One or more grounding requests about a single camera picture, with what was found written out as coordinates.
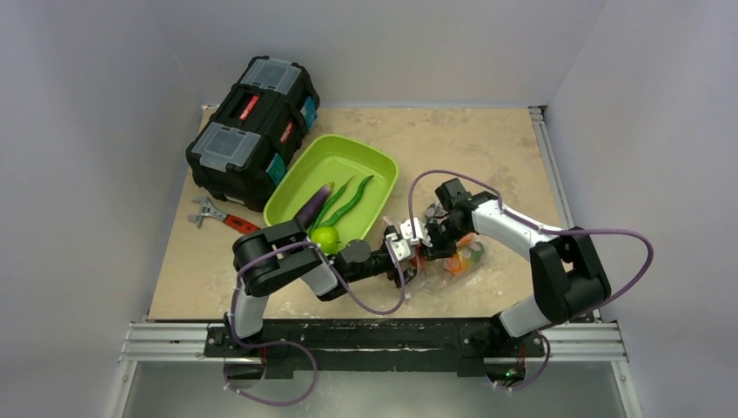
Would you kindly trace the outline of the clear zip top bag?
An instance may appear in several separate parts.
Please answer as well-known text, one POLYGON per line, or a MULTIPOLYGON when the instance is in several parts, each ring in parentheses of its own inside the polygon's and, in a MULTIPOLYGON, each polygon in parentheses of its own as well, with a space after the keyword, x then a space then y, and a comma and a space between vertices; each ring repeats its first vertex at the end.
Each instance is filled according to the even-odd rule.
POLYGON ((419 246, 415 246, 413 251, 414 255, 406 262, 404 270, 407 297, 411 289, 431 293, 456 287, 479 266, 486 254, 484 244, 473 233, 455 244, 455 251, 450 257, 430 260, 419 246))

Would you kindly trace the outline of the green fake apple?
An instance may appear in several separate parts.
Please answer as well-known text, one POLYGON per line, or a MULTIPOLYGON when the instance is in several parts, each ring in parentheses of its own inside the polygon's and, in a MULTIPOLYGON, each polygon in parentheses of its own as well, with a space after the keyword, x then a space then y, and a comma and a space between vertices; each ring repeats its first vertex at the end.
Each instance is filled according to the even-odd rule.
POLYGON ((310 238, 326 254, 335 254, 340 249, 341 239, 339 232, 332 226, 319 226, 315 228, 311 232, 310 238))

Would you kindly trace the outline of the green fake chili pepper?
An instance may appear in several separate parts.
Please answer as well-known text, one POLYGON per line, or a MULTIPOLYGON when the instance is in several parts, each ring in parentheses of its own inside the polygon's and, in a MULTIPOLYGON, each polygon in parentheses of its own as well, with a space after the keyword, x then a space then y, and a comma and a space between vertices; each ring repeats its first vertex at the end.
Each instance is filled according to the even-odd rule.
POLYGON ((373 175, 364 178, 359 183, 357 190, 352 198, 346 204, 337 209, 327 220, 322 222, 320 226, 336 226, 336 224, 362 200, 365 189, 367 185, 373 180, 373 178, 373 175))

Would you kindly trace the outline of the purple fake eggplant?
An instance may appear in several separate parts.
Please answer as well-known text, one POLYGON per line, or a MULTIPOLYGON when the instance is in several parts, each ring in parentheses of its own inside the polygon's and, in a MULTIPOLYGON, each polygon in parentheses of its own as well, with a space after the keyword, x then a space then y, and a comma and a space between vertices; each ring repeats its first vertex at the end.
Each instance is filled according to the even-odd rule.
POLYGON ((322 185, 295 213, 297 220, 305 229, 309 228, 317 219, 325 203, 332 194, 333 182, 322 185))

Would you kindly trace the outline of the lime green plastic tray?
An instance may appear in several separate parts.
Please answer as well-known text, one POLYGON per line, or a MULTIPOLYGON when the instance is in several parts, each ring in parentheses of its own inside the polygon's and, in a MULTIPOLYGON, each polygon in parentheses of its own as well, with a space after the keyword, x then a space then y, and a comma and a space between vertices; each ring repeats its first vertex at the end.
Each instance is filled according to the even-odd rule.
POLYGON ((372 230, 399 178, 397 162, 383 151, 340 135, 323 135, 304 149, 287 170, 263 211, 268 226, 287 221, 324 184, 333 182, 346 193, 326 214, 348 203, 361 181, 372 175, 361 201, 338 221, 336 229, 347 242, 363 239, 372 230))

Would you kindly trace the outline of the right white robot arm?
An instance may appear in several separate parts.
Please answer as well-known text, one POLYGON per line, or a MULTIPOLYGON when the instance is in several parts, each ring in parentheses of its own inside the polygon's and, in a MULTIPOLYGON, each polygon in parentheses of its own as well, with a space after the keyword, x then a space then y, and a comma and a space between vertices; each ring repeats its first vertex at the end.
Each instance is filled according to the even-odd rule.
POLYGON ((435 190, 445 216, 426 222, 427 260, 451 258, 461 239, 486 236, 513 250, 530 264, 533 293, 490 320, 488 341, 499 354, 510 354, 523 336, 559 325, 608 299, 609 280, 592 239, 581 229, 551 229, 508 208, 490 192, 471 194, 458 179, 435 190))

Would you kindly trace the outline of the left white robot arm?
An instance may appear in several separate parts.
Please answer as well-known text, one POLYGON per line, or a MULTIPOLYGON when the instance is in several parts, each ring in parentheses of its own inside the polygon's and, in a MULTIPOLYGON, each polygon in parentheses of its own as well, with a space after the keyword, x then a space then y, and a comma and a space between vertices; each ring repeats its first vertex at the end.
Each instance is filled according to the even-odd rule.
POLYGON ((349 293, 353 282, 381 274, 402 287, 409 281, 403 263, 416 255, 411 241, 394 226, 385 229, 377 249, 354 239, 328 255, 297 220, 248 233, 231 250, 237 278, 225 316, 230 328, 225 344, 239 356, 257 350, 269 297, 293 281, 302 280, 322 301, 349 293))

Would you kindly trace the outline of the dark fake grape bunch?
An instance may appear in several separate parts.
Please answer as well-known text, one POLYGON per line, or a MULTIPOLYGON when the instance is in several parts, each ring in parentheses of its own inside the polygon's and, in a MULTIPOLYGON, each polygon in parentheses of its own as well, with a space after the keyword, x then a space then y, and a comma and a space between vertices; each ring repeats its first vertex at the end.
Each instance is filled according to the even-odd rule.
POLYGON ((447 211, 439 203, 432 203, 425 211, 425 222, 440 223, 447 217, 447 211))

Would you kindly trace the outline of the black plastic toolbox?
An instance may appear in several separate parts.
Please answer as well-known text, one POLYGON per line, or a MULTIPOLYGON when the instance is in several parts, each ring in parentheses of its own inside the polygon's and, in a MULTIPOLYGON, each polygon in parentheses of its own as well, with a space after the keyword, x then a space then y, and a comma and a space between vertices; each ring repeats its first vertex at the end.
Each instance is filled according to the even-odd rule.
POLYGON ((217 200, 263 212, 319 105, 304 66, 254 57, 186 149, 194 183, 217 200))

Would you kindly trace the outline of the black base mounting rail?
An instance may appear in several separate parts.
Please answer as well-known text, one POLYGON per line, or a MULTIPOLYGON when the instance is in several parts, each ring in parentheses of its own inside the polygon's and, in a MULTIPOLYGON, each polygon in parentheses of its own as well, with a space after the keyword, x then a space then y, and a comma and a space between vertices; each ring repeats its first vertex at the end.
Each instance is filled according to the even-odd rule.
POLYGON ((296 371, 454 373, 517 383, 546 356, 542 336, 505 337, 482 318, 271 319, 239 345, 226 324, 206 329, 204 355, 254 360, 268 379, 296 371))

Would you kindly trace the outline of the red handled adjustable wrench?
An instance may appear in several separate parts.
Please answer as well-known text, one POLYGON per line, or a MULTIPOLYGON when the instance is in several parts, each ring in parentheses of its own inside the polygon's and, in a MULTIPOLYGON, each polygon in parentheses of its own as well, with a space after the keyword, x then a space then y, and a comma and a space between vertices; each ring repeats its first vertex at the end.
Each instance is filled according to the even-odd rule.
POLYGON ((198 196, 193 199, 192 202, 198 204, 198 212, 195 214, 189 214, 187 219, 195 224, 197 228, 201 227, 204 219, 211 218, 220 221, 242 234, 254 233, 260 229, 259 226, 256 226, 252 222, 227 212, 220 211, 206 196, 198 196))

